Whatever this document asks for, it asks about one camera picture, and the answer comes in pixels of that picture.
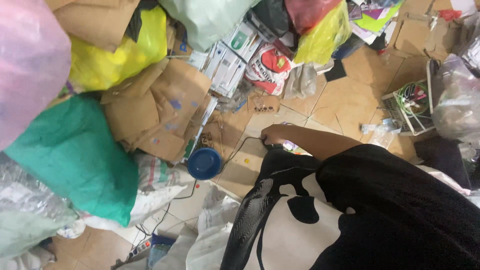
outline black t-shirt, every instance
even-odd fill
[[[269,151],[222,270],[480,269],[480,209],[381,147]]]

